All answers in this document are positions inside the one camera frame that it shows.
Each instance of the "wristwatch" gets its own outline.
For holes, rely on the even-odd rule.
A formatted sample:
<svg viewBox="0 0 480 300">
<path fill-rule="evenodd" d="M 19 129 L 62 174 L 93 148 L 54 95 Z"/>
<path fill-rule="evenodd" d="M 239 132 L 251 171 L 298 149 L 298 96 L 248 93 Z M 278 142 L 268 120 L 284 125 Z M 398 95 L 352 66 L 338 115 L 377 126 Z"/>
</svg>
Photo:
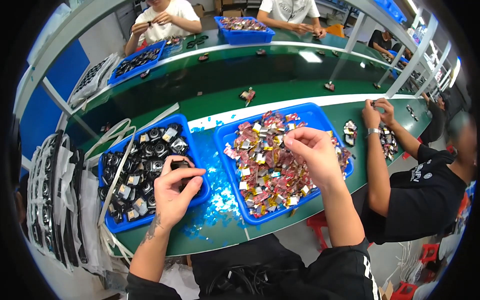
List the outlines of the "wristwatch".
<svg viewBox="0 0 480 300">
<path fill-rule="evenodd" d="M 380 130 L 378 130 L 378 128 L 369 128 L 368 129 L 368 135 L 370 135 L 372 133 L 378 133 L 380 135 Z"/>
</svg>

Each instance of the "black t-shirt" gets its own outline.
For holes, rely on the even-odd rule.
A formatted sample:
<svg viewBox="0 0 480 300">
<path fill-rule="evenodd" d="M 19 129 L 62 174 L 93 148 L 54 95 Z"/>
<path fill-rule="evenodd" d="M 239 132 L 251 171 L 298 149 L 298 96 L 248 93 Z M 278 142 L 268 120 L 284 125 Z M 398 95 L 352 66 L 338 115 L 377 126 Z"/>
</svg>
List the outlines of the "black t-shirt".
<svg viewBox="0 0 480 300">
<path fill-rule="evenodd" d="M 443 232 L 455 222 L 467 185 L 447 166 L 453 161 L 448 151 L 421 144 L 419 165 L 390 177 L 387 217 L 372 211 L 365 201 L 361 219 L 368 241 L 416 240 Z"/>
<path fill-rule="evenodd" d="M 283 299 L 316 300 L 370 300 L 380 299 L 380 293 L 370 269 L 368 242 L 356 246 L 329 248 L 300 275 L 288 277 L 279 284 Z M 180 296 L 173 288 L 161 283 L 127 276 L 128 300 L 176 299 Z M 267 295 L 223 294 L 200 299 L 272 299 Z"/>
<path fill-rule="evenodd" d="M 423 142 L 435 142 L 442 137 L 446 122 L 446 112 L 433 101 L 428 102 L 428 110 L 432 113 L 432 121 L 422 134 Z"/>
<path fill-rule="evenodd" d="M 395 51 L 396 53 L 398 53 L 401 48 L 402 48 L 401 43 L 396 43 L 395 45 L 392 46 L 392 50 Z M 412 58 L 405 50 L 403 51 L 403 56 L 405 57 L 406 60 L 410 60 Z"/>
<path fill-rule="evenodd" d="M 377 43 L 380 47 L 382 47 L 385 50 L 390 50 L 392 48 L 392 41 L 385 41 L 384 37 L 382 36 L 382 32 L 380 30 L 375 30 L 372 34 L 372 37 L 370 38 L 370 41 L 368 42 L 368 46 L 370 48 L 373 48 L 373 43 Z"/>
</svg>

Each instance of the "green workbench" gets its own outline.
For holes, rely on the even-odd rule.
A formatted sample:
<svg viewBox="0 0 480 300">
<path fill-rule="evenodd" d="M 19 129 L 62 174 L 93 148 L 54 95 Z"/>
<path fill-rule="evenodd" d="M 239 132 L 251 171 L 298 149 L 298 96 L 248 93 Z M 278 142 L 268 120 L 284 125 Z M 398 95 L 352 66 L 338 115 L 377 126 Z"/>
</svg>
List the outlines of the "green workbench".
<svg viewBox="0 0 480 300">
<path fill-rule="evenodd" d="M 209 38 L 204 44 L 197 45 L 198 49 L 186 49 L 187 42 L 194 37 L 187 38 L 183 41 L 183 51 L 169 56 L 165 62 L 151 69 L 146 79 L 137 76 L 105 89 L 90 99 L 84 109 L 76 112 L 75 118 L 81 118 L 100 136 L 100 128 L 107 122 L 116 124 L 124 118 L 130 118 L 132 125 L 141 127 L 176 102 L 180 109 L 175 113 L 185 115 L 188 121 L 241 109 L 244 102 L 238 98 L 238 94 L 250 86 L 256 91 L 256 98 L 249 106 L 254 107 L 310 97 L 381 95 L 393 83 L 393 80 L 387 79 L 379 90 L 373 87 L 372 83 L 384 75 L 386 68 L 384 63 L 377 61 L 382 60 L 378 52 L 363 44 L 357 43 L 353 50 L 360 53 L 360 56 L 347 53 L 341 53 L 340 57 L 334 56 L 328 47 L 344 48 L 347 43 L 346 39 L 337 36 L 327 35 L 318 41 L 312 40 L 311 36 L 299 37 L 292 32 L 276 30 L 272 44 L 261 46 L 267 55 L 257 57 L 255 51 L 259 46 L 218 48 L 227 45 L 218 36 L 217 30 L 202 35 L 208 35 Z M 321 63 L 308 62 L 299 55 L 299 52 L 316 55 L 318 47 L 325 47 L 326 52 L 325 56 L 321 56 Z M 204 49 L 208 50 L 210 59 L 200 63 L 197 58 L 203 55 Z M 330 80 L 336 86 L 334 92 L 323 87 Z M 399 94 L 405 94 L 405 99 L 400 96 L 390 100 L 396 107 L 396 118 L 414 136 L 419 136 L 430 122 L 424 113 L 424 101 L 413 99 L 411 93 L 405 91 Z M 343 131 L 348 119 L 354 120 L 359 126 L 357 144 L 349 149 L 356 156 L 354 172 L 346 180 L 348 189 L 354 192 L 367 180 L 366 144 L 362 138 L 366 135 L 361 118 L 363 102 L 356 100 L 327 106 L 321 102 L 317 104 L 322 106 L 337 132 Z M 407 104 L 415 110 L 418 122 L 406 110 Z M 85 133 L 75 119 L 69 121 L 66 132 L 84 150 L 88 150 L 98 139 Z M 211 168 L 209 174 L 212 199 L 187 211 L 182 221 L 172 230 L 167 255 L 205 252 L 235 245 L 288 227 L 323 210 L 322 198 L 319 196 L 301 205 L 294 216 L 285 214 L 259 226 L 244 223 L 239 218 L 235 200 L 226 188 L 227 178 L 222 176 L 225 171 L 218 160 L 218 154 L 215 154 L 216 150 L 212 146 L 204 147 L 213 144 L 212 133 L 213 130 L 204 130 L 192 134 L 197 148 L 202 149 L 200 152 L 204 163 L 215 160 L 215 168 Z M 97 153 L 105 151 L 107 147 L 108 144 L 100 147 Z M 402 152 L 399 149 L 395 158 Z M 140 226 L 117 233 L 116 236 L 130 251 L 135 252 L 147 228 L 148 225 Z M 120 255 L 117 248 L 114 252 Z"/>
</svg>

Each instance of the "forearm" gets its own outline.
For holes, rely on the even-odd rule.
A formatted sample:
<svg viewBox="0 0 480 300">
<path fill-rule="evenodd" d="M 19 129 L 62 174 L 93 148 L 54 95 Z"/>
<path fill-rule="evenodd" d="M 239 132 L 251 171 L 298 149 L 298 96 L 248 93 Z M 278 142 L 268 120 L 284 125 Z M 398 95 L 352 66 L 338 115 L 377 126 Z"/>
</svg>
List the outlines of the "forearm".
<svg viewBox="0 0 480 300">
<path fill-rule="evenodd" d="M 395 138 L 397 142 L 400 142 L 403 149 L 414 159 L 417 159 L 420 142 L 396 120 L 389 127 L 395 133 Z"/>
<path fill-rule="evenodd" d="M 318 18 L 312 18 L 313 30 L 320 30 L 322 26 L 320 25 L 320 20 Z"/>
<path fill-rule="evenodd" d="M 388 210 L 390 179 L 383 147 L 375 133 L 368 136 L 367 179 L 370 208 L 383 215 L 381 212 L 385 208 L 385 202 Z"/>
<path fill-rule="evenodd" d="M 159 282 L 169 236 L 170 228 L 163 228 L 160 225 L 159 215 L 156 215 L 133 256 L 130 273 L 146 280 Z"/>
<path fill-rule="evenodd" d="M 200 23 L 200 21 L 190 21 L 181 17 L 172 16 L 172 24 L 188 32 L 192 32 L 192 33 L 202 32 L 202 23 Z"/>
<path fill-rule="evenodd" d="M 268 27 L 283 28 L 283 29 L 292 30 L 292 31 L 294 30 L 293 25 L 285 21 L 274 20 L 268 17 L 260 18 L 258 19 L 258 21 Z"/>
<path fill-rule="evenodd" d="M 385 54 L 390 53 L 388 52 L 388 50 L 385 50 L 382 47 L 380 47 L 377 43 L 373 43 L 373 48 L 381 53 L 385 53 Z"/>
<path fill-rule="evenodd" d="M 132 35 L 125 46 L 125 55 L 129 56 L 135 53 L 138 48 L 138 40 L 140 36 Z"/>
<path fill-rule="evenodd" d="M 343 179 L 321 188 L 332 247 L 354 246 L 365 238 L 360 217 Z"/>
<path fill-rule="evenodd" d="M 413 80 L 413 79 L 410 78 L 410 82 L 411 82 L 414 86 L 416 86 L 417 90 L 420 90 L 420 88 L 419 88 L 418 84 L 415 82 L 415 80 Z M 427 101 L 427 105 L 428 105 L 428 103 L 429 103 L 429 101 L 430 101 L 430 98 L 427 97 L 427 94 L 426 94 L 425 92 L 422 92 L 420 96 L 422 96 L 423 99 L 425 99 L 425 101 Z"/>
</svg>

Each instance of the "hand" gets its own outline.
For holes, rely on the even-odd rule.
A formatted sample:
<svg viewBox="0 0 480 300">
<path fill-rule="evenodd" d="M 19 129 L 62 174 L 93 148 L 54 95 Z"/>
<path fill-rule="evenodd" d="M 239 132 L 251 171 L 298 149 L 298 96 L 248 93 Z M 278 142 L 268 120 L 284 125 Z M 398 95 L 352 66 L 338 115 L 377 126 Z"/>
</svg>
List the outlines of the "hand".
<svg viewBox="0 0 480 300">
<path fill-rule="evenodd" d="M 169 15 L 167 12 L 161 12 L 153 18 L 152 23 L 158 23 L 159 25 L 165 25 L 171 23 L 173 21 L 173 17 Z"/>
<path fill-rule="evenodd" d="M 327 35 L 327 30 L 325 28 L 314 28 L 313 34 L 317 36 L 317 38 L 324 38 Z"/>
<path fill-rule="evenodd" d="M 172 161 L 185 159 L 189 162 L 191 168 L 170 168 Z M 156 214 L 159 225 L 162 228 L 171 229 L 183 218 L 187 212 L 190 200 L 197 194 L 202 186 L 205 169 L 195 168 L 195 165 L 186 157 L 180 155 L 171 155 L 165 160 L 162 174 L 155 179 L 154 192 L 156 202 Z M 178 187 L 183 178 L 193 177 L 180 193 Z"/>
<path fill-rule="evenodd" d="M 313 31 L 313 27 L 311 25 L 308 25 L 308 24 L 301 23 L 301 24 L 292 24 L 292 25 L 293 25 L 293 31 L 295 31 L 296 33 L 298 33 L 301 36 L 304 35 L 307 32 L 312 32 Z"/>
<path fill-rule="evenodd" d="M 343 182 L 335 148 L 328 133 L 300 127 L 289 131 L 284 143 L 298 163 L 307 163 L 310 177 L 320 190 L 332 183 Z"/>
<path fill-rule="evenodd" d="M 370 99 L 365 100 L 365 107 L 362 109 L 361 114 L 365 122 L 365 127 L 378 128 L 380 125 L 380 112 L 372 106 L 372 103 L 373 101 Z"/>
<path fill-rule="evenodd" d="M 425 101 L 426 101 L 427 104 L 428 104 L 429 101 L 430 101 L 430 98 L 428 98 L 427 94 L 426 94 L 425 92 L 422 92 L 420 95 L 423 97 L 423 99 L 425 99 Z"/>
<path fill-rule="evenodd" d="M 388 102 L 385 98 L 380 98 L 375 101 L 375 107 L 383 108 L 385 110 L 384 113 L 380 114 L 380 119 L 388 127 L 392 127 L 392 125 L 395 123 L 395 118 L 393 115 L 393 105 L 391 105 L 390 102 Z"/>
<path fill-rule="evenodd" d="M 135 23 L 132 26 L 132 34 L 134 36 L 140 36 L 142 33 L 147 31 L 149 25 L 147 22 Z"/>
</svg>

